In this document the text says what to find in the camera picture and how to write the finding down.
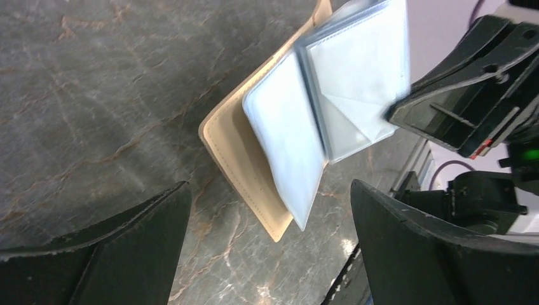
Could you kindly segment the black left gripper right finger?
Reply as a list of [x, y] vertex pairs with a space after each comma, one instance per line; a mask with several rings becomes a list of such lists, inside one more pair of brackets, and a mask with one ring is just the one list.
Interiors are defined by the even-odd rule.
[[538, 247], [455, 226], [364, 181], [351, 209], [375, 304], [537, 304]]

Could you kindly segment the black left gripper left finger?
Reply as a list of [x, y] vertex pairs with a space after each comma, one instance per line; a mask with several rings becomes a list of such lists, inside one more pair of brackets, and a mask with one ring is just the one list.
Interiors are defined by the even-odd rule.
[[1, 250], [1, 303], [166, 304], [191, 203], [182, 181], [45, 245]]

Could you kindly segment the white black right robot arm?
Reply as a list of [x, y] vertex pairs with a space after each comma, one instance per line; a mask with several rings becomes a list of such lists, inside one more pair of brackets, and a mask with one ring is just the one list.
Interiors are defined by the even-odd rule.
[[505, 144], [500, 172], [471, 170], [445, 191], [362, 180], [350, 199], [375, 304], [537, 304], [538, 2], [506, 1], [473, 20], [388, 120], [468, 159]]

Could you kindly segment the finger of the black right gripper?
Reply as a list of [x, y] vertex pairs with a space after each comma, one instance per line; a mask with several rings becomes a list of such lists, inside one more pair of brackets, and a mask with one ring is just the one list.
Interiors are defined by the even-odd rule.
[[503, 22], [491, 21], [481, 28], [485, 35], [468, 30], [438, 66], [413, 84], [410, 95], [389, 108], [387, 120], [458, 153], [475, 126], [463, 114], [470, 103], [465, 94], [486, 78], [470, 64], [502, 28]]

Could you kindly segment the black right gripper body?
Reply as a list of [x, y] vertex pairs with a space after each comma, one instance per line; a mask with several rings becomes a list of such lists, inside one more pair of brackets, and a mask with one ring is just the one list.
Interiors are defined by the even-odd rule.
[[503, 28], [470, 64], [486, 76], [470, 85], [463, 114], [474, 129], [459, 154], [483, 156], [502, 142], [526, 141], [537, 133], [538, 1], [505, 1], [473, 22], [469, 33], [485, 35], [487, 23]]

